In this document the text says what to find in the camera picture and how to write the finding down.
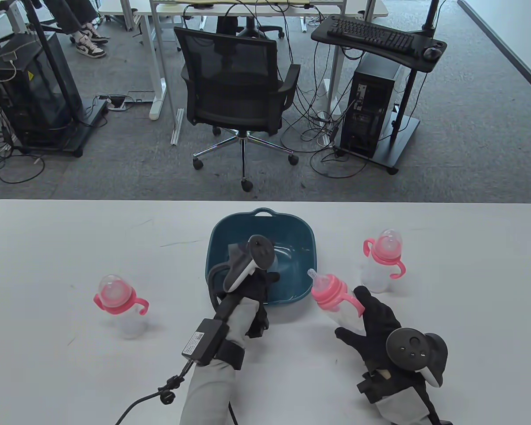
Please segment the person's right hand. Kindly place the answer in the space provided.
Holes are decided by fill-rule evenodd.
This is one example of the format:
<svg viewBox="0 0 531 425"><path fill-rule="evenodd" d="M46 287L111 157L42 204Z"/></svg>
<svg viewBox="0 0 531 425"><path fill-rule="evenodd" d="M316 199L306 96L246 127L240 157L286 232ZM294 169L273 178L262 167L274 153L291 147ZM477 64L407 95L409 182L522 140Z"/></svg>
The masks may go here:
<svg viewBox="0 0 531 425"><path fill-rule="evenodd" d="M353 293L365 308L362 318L366 335L361 336L346 328L338 327L335 336L359 353L370 374L379 374L389 380L393 366L385 344L391 332L401 328L401 324L391 308L371 295L365 286L357 286Z"/></svg>

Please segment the person's left hand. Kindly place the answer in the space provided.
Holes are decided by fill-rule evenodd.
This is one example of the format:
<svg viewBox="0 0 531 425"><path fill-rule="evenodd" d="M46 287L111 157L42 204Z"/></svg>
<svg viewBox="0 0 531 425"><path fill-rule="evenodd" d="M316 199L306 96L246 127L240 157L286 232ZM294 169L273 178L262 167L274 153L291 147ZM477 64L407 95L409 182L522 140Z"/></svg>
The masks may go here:
<svg viewBox="0 0 531 425"><path fill-rule="evenodd" d="M235 294L258 302L258 310L246 333L249 338L258 338L269 328L269 320L264 303L268 302L268 292L272 284L280 280L278 272L268 272L256 269L248 275L235 290Z"/></svg>

